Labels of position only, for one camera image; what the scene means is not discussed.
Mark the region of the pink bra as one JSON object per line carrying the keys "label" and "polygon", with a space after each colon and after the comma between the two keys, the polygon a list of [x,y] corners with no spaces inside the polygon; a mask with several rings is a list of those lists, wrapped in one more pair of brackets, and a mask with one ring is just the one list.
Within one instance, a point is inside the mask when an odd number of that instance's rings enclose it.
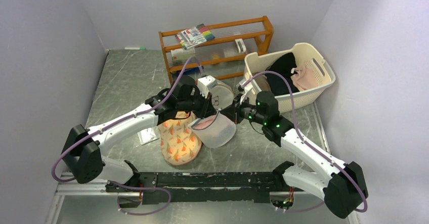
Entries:
{"label": "pink bra", "polygon": [[215,119],[216,119],[215,116],[211,116],[211,117],[202,119],[202,120],[198,121],[197,123],[195,123],[192,126],[192,129],[194,129],[194,130],[203,130],[203,129],[209,127],[215,121]]}

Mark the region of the white mesh laundry bag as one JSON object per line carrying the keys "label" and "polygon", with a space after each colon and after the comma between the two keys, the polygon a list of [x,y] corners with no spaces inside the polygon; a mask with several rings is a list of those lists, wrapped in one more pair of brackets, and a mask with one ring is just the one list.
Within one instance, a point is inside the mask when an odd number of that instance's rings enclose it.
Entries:
{"label": "white mesh laundry bag", "polygon": [[189,127],[206,147],[218,148],[231,140],[236,133],[236,125],[225,115],[221,114],[220,111],[217,111],[217,114],[213,116],[216,117],[215,121],[203,130],[192,129],[195,123],[202,120],[200,118],[192,121]]}

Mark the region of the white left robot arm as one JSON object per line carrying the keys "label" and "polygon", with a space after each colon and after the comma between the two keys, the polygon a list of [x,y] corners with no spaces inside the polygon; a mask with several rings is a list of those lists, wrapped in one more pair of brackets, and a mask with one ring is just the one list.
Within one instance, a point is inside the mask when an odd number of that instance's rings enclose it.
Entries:
{"label": "white left robot arm", "polygon": [[192,112],[199,118],[214,115],[210,89],[215,84],[212,76],[198,80],[182,76],[171,88],[163,89],[121,117],[91,128],[81,124],[73,127],[61,153],[73,180],[86,184],[100,178],[120,183],[129,192],[136,190],[140,185],[137,169],[128,161],[108,158],[107,151],[144,129],[177,119],[178,112]]}

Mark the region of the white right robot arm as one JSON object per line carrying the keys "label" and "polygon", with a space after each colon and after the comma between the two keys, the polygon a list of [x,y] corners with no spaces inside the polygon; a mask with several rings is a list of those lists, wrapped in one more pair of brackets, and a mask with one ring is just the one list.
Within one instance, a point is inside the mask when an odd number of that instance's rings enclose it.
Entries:
{"label": "white right robot arm", "polygon": [[260,124],[270,142],[290,151],[312,169],[306,171],[286,163],[273,177],[276,189],[295,187],[310,193],[321,199],[332,214],[343,219],[354,211],[367,210],[368,191],[358,163],[346,163],[305,138],[295,124],[280,114],[272,92],[258,93],[254,105],[243,97],[239,94],[220,112],[235,124],[243,120]]}

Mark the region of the beige mesh laundry bag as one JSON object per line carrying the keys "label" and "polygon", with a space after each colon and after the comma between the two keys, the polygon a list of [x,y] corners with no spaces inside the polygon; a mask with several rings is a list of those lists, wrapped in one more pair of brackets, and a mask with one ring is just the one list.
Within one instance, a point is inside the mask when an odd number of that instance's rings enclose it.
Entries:
{"label": "beige mesh laundry bag", "polygon": [[234,99],[234,93],[230,86],[220,80],[215,80],[215,85],[209,90],[211,103],[216,110],[222,110],[230,106]]}

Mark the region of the brown bra cup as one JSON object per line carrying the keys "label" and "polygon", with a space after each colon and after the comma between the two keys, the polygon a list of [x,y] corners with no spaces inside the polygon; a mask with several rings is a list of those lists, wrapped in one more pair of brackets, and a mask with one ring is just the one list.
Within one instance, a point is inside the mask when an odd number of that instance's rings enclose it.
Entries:
{"label": "brown bra cup", "polygon": [[268,79],[264,74],[255,75],[254,79],[252,80],[252,83],[254,84],[253,87],[255,88],[257,93],[262,91],[271,91]]}

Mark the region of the floral orange laundry bag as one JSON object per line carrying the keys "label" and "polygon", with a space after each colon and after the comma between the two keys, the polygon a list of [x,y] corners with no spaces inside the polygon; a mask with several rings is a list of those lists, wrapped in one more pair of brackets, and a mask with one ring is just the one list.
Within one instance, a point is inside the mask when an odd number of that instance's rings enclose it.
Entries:
{"label": "floral orange laundry bag", "polygon": [[161,153],[168,164],[184,165],[193,161],[198,155],[202,141],[189,127],[195,119],[194,113],[181,111],[174,119],[167,120],[157,127]]}

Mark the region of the cream plastic laundry basket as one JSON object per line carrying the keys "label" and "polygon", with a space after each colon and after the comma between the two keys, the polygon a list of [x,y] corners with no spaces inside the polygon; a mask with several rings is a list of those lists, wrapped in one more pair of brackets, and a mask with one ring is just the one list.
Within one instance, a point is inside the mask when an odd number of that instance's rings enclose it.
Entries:
{"label": "cream plastic laundry basket", "polygon": [[296,109],[313,103],[325,89],[329,88],[336,80],[335,74],[324,57],[309,43],[296,43],[292,48],[279,52],[273,52],[259,56],[258,53],[250,53],[244,58],[244,78],[249,80],[259,72],[265,71],[278,58],[287,53],[293,53],[298,66],[305,65],[311,68],[316,76],[318,87],[293,94],[294,107]]}

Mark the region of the blue flat box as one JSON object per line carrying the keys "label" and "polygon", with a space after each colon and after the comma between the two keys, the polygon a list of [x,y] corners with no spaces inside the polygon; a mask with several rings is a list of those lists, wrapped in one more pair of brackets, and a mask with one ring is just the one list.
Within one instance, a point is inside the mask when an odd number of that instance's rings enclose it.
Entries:
{"label": "blue flat box", "polygon": [[[204,72],[203,69],[204,69],[203,66],[195,67],[195,68],[188,68],[188,69],[184,70],[184,73],[182,76],[184,77],[185,75],[193,75],[193,74],[201,73],[201,71]],[[179,76],[179,74],[180,74],[180,71],[176,71],[176,72],[171,73],[173,78],[177,78]]]}

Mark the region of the orange wooden shelf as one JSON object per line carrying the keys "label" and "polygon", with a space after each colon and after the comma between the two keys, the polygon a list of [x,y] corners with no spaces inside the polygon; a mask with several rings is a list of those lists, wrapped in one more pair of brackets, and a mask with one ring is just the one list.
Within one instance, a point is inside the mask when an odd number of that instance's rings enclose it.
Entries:
{"label": "orange wooden shelf", "polygon": [[[267,16],[233,22],[206,25],[216,37],[214,40],[194,47],[196,55],[189,63],[185,60],[172,61],[170,52],[182,49],[175,35],[185,29],[159,32],[161,51],[170,83],[171,73],[182,69],[195,68],[199,64],[209,66],[219,63],[243,60],[247,54],[268,52],[274,34],[274,27]],[[235,40],[242,38],[247,48],[246,54],[238,54]]]}

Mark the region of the white green box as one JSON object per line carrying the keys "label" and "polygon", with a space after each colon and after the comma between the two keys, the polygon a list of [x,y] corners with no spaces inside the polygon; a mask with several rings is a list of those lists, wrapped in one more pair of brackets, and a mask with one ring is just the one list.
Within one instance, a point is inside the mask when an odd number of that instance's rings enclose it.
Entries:
{"label": "white green box", "polygon": [[170,52],[172,61],[187,60],[196,55],[195,49],[175,49]]}

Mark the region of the white clip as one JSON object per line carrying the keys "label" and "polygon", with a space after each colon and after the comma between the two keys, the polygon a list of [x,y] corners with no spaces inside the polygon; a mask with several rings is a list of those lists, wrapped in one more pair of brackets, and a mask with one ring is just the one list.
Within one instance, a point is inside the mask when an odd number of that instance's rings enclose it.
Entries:
{"label": "white clip", "polygon": [[235,43],[236,43],[236,47],[237,47],[237,53],[238,54],[246,54],[247,48],[246,48],[246,45],[244,43],[244,40],[242,38],[239,38],[239,39],[235,40]]}

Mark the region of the clear blister pack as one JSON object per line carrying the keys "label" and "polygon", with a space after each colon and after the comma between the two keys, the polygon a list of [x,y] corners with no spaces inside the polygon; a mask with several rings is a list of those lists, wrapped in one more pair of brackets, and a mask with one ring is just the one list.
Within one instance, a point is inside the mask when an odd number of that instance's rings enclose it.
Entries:
{"label": "clear blister pack", "polygon": [[140,145],[146,145],[159,139],[159,133],[156,128],[148,128],[138,132]]}

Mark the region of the black garment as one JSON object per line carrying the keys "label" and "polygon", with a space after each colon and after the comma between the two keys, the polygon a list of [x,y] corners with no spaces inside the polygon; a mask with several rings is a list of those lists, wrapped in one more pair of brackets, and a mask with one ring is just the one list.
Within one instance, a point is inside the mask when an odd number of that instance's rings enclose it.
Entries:
{"label": "black garment", "polygon": [[[271,66],[266,70],[276,72],[286,79],[288,82],[292,93],[298,93],[299,89],[293,84],[291,76],[295,73],[291,73],[293,68],[296,68],[295,56],[293,53],[287,53],[278,58]],[[275,96],[288,95],[289,90],[283,79],[279,76],[267,73],[265,74],[267,82],[269,84],[271,92]]]}

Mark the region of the pink garment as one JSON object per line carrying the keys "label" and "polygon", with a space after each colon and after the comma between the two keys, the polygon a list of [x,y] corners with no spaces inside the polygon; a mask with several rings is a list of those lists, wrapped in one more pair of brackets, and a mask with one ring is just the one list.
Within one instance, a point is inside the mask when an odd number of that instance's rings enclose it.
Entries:
{"label": "pink garment", "polygon": [[293,85],[300,91],[307,91],[318,87],[318,82],[314,71],[305,65],[300,65],[291,69],[291,80]]}

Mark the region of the colour marker pack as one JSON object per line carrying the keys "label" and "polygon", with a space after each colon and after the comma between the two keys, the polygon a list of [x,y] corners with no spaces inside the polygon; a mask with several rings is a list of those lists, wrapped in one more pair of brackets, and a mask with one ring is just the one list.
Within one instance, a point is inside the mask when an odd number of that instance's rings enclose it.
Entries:
{"label": "colour marker pack", "polygon": [[201,23],[192,28],[178,32],[175,38],[183,49],[188,50],[214,40],[216,37],[204,23]]}

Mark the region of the green white marker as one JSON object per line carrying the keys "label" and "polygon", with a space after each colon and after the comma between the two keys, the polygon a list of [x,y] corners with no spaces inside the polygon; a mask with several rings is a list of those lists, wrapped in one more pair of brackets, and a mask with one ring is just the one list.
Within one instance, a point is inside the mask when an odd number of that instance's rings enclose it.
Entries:
{"label": "green white marker", "polygon": [[135,50],[135,51],[140,51],[140,50],[146,50],[145,47],[125,47],[125,50]]}

